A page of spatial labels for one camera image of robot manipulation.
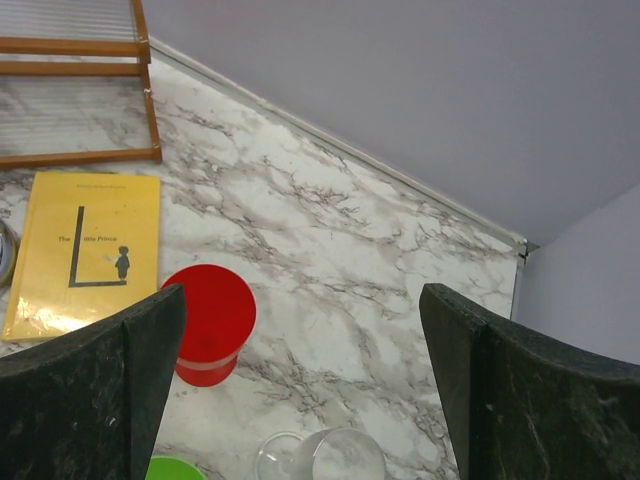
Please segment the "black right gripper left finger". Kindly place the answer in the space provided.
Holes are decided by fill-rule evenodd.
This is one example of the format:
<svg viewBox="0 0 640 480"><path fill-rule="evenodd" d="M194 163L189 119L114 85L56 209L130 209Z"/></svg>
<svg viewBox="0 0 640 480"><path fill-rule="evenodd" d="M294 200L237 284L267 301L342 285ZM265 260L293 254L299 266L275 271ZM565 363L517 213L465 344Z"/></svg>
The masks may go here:
<svg viewBox="0 0 640 480"><path fill-rule="evenodd" d="M2 357L2 478L144 478L185 327L174 285Z"/></svg>

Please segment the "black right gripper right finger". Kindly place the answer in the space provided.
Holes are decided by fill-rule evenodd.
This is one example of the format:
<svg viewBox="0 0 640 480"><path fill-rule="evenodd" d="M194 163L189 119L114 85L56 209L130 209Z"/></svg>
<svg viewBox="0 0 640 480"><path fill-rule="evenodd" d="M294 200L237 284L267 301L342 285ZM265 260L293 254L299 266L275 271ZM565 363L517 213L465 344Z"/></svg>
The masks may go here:
<svg viewBox="0 0 640 480"><path fill-rule="evenodd" d="M463 479L636 479L639 368L504 319L451 288L419 310Z"/></svg>

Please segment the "green plastic wine glass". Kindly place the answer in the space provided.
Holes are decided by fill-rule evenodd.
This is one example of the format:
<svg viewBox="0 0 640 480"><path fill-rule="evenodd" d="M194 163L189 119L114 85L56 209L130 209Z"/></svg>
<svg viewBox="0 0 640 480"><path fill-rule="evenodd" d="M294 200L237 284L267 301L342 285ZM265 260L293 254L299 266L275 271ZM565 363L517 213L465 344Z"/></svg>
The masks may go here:
<svg viewBox="0 0 640 480"><path fill-rule="evenodd" d="M145 476L146 480L206 480L206 476L193 464L173 456L153 456Z"/></svg>

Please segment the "red plastic wine glass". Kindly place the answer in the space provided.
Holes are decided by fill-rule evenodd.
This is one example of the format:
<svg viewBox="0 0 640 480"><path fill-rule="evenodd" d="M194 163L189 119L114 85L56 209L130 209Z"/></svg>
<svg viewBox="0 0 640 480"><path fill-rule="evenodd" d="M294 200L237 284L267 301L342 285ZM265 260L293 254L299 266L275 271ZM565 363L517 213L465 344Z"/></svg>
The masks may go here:
<svg viewBox="0 0 640 480"><path fill-rule="evenodd" d="M233 372L258 317L248 283L232 270L199 264L174 273L166 287L184 289L187 324L175 371L195 387L220 384Z"/></svg>

